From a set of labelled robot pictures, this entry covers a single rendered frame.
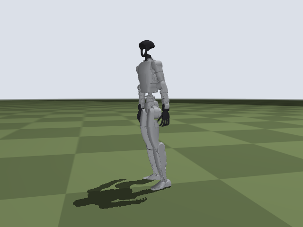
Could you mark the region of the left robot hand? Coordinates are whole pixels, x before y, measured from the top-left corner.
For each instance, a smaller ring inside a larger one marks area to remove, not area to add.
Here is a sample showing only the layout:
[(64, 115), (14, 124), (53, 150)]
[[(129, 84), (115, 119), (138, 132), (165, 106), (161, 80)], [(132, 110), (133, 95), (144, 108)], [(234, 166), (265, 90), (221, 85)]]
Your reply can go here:
[(159, 121), (162, 118), (161, 124), (159, 126), (161, 126), (163, 124), (162, 125), (162, 127), (163, 127), (163, 126), (169, 125), (169, 113), (168, 113), (169, 109), (165, 109), (165, 105), (163, 104), (162, 111), (163, 112), (161, 113), (161, 116), (157, 121)]

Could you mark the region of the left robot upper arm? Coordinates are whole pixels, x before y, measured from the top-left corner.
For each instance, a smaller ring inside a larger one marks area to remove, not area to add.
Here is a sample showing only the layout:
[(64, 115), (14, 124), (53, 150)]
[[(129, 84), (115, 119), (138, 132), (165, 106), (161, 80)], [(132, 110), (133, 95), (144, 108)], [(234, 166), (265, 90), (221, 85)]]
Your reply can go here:
[(164, 73), (163, 73), (163, 70), (162, 70), (162, 62), (161, 61), (151, 61), (151, 67), (155, 70), (155, 73), (156, 73), (156, 77), (158, 79), (158, 83), (156, 84), (156, 88), (158, 90), (162, 90), (162, 87), (161, 87), (161, 82), (164, 81), (165, 82), (165, 79), (164, 79)]

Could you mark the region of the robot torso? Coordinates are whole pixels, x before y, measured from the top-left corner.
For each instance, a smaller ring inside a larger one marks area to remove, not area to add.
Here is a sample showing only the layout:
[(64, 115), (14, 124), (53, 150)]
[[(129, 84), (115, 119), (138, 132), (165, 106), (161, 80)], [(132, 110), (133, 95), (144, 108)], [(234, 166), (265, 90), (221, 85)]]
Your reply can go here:
[(146, 113), (148, 113), (148, 109), (152, 106), (156, 106), (159, 108), (158, 101), (155, 101), (155, 97), (152, 93), (157, 93), (158, 89), (156, 88), (156, 84), (159, 82), (155, 70), (152, 68), (151, 61), (155, 61), (153, 58), (148, 58), (147, 61), (141, 62), (138, 67), (138, 75), (140, 82), (140, 89), (142, 93), (148, 93), (146, 97), (146, 103), (144, 103), (144, 108)]

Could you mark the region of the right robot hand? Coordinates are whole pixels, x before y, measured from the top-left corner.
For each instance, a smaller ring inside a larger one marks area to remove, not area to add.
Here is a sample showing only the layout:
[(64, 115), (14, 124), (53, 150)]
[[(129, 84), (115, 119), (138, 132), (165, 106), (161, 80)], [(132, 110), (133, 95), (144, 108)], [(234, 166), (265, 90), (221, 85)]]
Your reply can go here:
[[(144, 108), (142, 108), (142, 109), (144, 109)], [(137, 114), (137, 119), (138, 119), (138, 121), (140, 122), (140, 117), (141, 117), (141, 111), (142, 111), (142, 109), (141, 109), (141, 105), (139, 104), (138, 105), (138, 114)]]

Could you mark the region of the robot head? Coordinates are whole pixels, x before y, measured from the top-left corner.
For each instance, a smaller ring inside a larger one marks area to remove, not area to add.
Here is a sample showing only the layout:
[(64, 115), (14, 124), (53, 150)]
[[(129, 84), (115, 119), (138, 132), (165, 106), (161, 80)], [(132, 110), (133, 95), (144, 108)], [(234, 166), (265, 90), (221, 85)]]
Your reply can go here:
[[(151, 55), (147, 54), (147, 51), (149, 51), (151, 48), (155, 47), (154, 43), (149, 40), (144, 40), (139, 43), (139, 47), (141, 49), (141, 56), (145, 57), (145, 61), (147, 61), (148, 58), (151, 59)], [(145, 49), (144, 55), (143, 55), (143, 49)]]

